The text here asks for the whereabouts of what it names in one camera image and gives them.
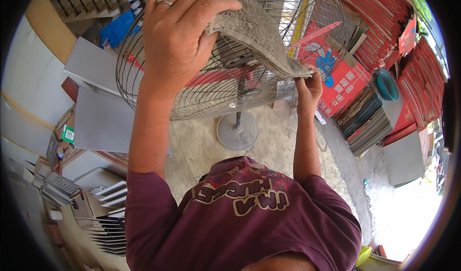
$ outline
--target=staircase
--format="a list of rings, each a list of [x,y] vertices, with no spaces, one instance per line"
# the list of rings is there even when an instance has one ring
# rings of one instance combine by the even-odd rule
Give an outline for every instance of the staircase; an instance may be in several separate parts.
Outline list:
[[[127,0],[51,0],[51,3],[64,23],[113,17],[130,8]]]

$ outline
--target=blue bowl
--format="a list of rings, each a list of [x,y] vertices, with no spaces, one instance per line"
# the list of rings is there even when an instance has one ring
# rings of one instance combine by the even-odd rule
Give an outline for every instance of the blue bowl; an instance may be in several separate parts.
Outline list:
[[[379,70],[376,80],[377,90],[386,101],[399,100],[399,91],[394,78],[384,69]]]

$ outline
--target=yellow bucket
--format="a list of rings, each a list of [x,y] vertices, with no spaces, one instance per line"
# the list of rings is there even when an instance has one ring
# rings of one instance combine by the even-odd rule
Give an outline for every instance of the yellow bucket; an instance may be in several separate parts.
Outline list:
[[[360,254],[359,254],[359,257],[357,259],[357,263],[355,264],[355,266],[359,266],[363,262],[367,261],[368,257],[370,257],[371,252],[372,252],[371,247],[362,246],[362,248],[360,249]]]

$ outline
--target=maroon t-shirt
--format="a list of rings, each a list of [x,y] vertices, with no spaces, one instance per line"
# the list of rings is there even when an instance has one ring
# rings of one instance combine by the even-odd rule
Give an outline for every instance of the maroon t-shirt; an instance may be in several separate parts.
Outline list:
[[[350,271],[361,230],[348,204],[313,176],[303,185],[248,157],[224,160],[179,207],[157,174],[127,178],[126,258],[132,270],[241,270],[286,251],[318,270]]]

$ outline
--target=dusty floor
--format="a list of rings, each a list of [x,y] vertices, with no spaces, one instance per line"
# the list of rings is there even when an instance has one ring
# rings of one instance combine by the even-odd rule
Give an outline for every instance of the dusty floor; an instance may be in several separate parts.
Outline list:
[[[376,177],[379,181],[376,187],[393,188],[389,185],[387,170],[383,162],[383,154],[377,146],[372,146],[370,150],[361,158],[355,157],[344,141],[342,134],[333,119],[325,119],[325,129],[323,135],[327,140],[341,178],[344,179],[349,189],[352,202],[357,210],[360,225],[362,227],[363,245],[368,246],[372,243],[372,219],[370,213],[369,198],[363,187],[363,180]]]
[[[429,229],[441,196],[437,196],[433,185],[424,184],[420,178],[399,188],[391,186],[381,147],[374,145],[362,158],[355,157],[334,120],[326,122],[324,130],[320,124],[317,127],[324,132],[356,207],[362,244],[383,245],[389,259],[404,260]],[[367,188],[364,179],[368,180]]]
[[[203,118],[190,121],[175,121],[170,124],[170,144],[173,154],[166,160],[165,177],[174,198],[179,203],[184,193],[193,187],[210,167],[223,159],[246,155],[269,168],[293,177],[293,153],[295,149],[297,120],[290,119],[287,104],[283,110],[275,111],[268,106],[249,110],[257,119],[260,134],[253,147],[246,151],[233,152],[225,149],[216,138],[218,118]],[[325,140],[316,130],[319,145]],[[351,206],[359,218],[346,182],[340,176],[330,148],[319,149],[322,177]],[[78,260],[104,270],[128,270],[125,257],[105,254],[98,250],[88,236],[77,226],[69,206],[63,208],[64,220],[59,226],[64,240],[69,244]]]

